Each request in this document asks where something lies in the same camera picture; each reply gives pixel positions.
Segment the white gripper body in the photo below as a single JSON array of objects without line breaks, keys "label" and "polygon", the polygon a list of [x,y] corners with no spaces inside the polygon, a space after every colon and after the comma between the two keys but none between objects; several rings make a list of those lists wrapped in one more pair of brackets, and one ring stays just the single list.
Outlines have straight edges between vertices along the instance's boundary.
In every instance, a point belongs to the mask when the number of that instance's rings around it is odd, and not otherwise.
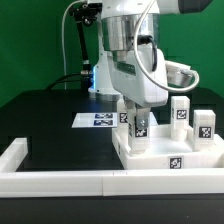
[{"label": "white gripper body", "polygon": [[[152,67],[152,47],[138,49],[138,54],[145,69],[160,84],[167,85],[165,59],[161,50],[157,50],[157,68]],[[151,82],[139,68],[134,52],[129,51],[125,62],[114,62],[108,57],[109,72],[113,88],[124,97],[142,107],[158,107],[166,104],[168,91]]]}]

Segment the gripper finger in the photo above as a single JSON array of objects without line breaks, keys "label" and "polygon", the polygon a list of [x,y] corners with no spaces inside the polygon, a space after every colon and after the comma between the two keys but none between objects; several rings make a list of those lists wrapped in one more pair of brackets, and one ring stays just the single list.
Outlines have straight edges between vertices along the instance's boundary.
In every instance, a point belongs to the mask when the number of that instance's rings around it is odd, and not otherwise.
[{"label": "gripper finger", "polygon": [[136,127],[147,128],[149,126],[150,109],[136,106]]},{"label": "gripper finger", "polygon": [[125,103],[125,108],[127,110],[127,114],[129,116],[134,116],[136,113],[135,103],[128,98],[124,99],[124,103]]}]

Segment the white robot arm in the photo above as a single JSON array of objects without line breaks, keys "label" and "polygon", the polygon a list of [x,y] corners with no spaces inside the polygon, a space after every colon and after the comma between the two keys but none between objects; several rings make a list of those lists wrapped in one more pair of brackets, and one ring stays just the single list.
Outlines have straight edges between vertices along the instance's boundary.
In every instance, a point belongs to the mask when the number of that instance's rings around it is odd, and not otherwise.
[{"label": "white robot arm", "polygon": [[131,102],[137,128],[149,126],[150,109],[164,105],[170,92],[188,92],[199,83],[196,71],[165,60],[157,48],[159,16],[199,13],[212,1],[87,0],[100,14],[113,88]]}]

